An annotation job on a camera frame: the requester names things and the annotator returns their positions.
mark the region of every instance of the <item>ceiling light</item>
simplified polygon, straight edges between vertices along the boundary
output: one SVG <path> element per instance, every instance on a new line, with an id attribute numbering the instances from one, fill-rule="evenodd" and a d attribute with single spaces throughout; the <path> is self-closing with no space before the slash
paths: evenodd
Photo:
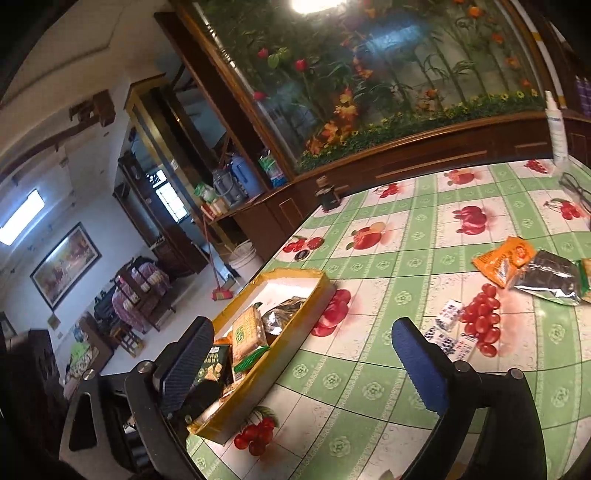
<path id="1" fill-rule="evenodd" d="M 39 195 L 39 192 L 33 190 L 25 202 L 12 214 L 4 226 L 0 228 L 0 242 L 4 245 L 12 245 L 44 206 L 45 202 Z"/>
<path id="2" fill-rule="evenodd" d="M 344 4 L 345 0 L 291 0 L 291 7 L 299 14 L 322 12 Z"/>

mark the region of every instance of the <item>glass partition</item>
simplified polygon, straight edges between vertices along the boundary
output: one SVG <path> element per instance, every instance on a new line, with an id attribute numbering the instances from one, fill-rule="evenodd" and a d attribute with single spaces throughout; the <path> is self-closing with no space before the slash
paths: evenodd
<path id="1" fill-rule="evenodd" d="M 494 0 L 199 0 L 194 13 L 307 171 L 397 138 L 544 108 Z"/>

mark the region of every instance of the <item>metal screw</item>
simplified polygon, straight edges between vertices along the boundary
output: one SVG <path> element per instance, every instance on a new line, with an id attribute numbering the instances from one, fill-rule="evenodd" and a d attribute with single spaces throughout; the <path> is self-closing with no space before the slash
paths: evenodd
<path id="1" fill-rule="evenodd" d="M 96 371 L 94 368 L 89 368 L 88 370 L 85 370 L 84 373 L 82 374 L 82 378 L 84 380 L 91 380 L 95 377 L 96 375 Z"/>
<path id="2" fill-rule="evenodd" d="M 138 363 L 138 372 L 141 374 L 146 374 L 152 370 L 153 363 L 150 360 L 144 360 L 143 362 Z"/>
<path id="3" fill-rule="evenodd" d="M 457 360 L 453 363 L 453 366 L 456 367 L 456 370 L 459 372 L 469 372 L 470 371 L 470 364 L 465 362 L 464 360 Z"/>
<path id="4" fill-rule="evenodd" d="M 509 370 L 509 373 L 516 380 L 521 380 L 523 378 L 523 372 L 518 368 L 512 368 L 511 370 Z"/>

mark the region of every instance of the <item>orange packet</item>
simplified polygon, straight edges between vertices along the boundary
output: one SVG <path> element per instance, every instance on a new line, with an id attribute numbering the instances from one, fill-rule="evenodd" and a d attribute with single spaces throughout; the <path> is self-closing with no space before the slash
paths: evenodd
<path id="1" fill-rule="evenodd" d="M 505 288 L 511 278 L 535 256 L 535 248 L 527 240 L 509 236 L 499 247 L 472 260 L 474 266 L 490 281 Z"/>

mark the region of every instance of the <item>window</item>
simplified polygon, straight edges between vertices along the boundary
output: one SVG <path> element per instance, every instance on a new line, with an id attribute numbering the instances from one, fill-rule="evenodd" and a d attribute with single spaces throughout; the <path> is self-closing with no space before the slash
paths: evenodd
<path id="1" fill-rule="evenodd" d="M 147 175 L 148 180 L 152 184 L 152 188 L 156 190 L 156 194 L 162 200 L 162 203 L 178 223 L 185 218 L 189 213 L 183 205 L 183 201 L 174 191 L 173 186 L 167 180 L 162 170 L 157 170 L 151 175 Z"/>
<path id="2" fill-rule="evenodd" d="M 0 228 L 0 242 L 4 245 L 12 245 L 44 206 L 45 202 L 39 195 L 39 192 L 33 190 L 25 202 L 12 214 L 2 228 Z"/>

